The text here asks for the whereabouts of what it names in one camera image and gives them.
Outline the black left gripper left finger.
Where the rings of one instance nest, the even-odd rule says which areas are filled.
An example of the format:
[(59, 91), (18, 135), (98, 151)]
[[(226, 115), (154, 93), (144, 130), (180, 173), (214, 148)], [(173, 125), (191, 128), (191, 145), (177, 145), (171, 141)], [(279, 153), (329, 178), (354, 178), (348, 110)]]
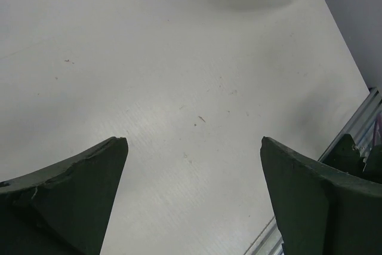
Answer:
[(1, 254), (100, 254), (127, 155), (111, 137), (1, 182)]

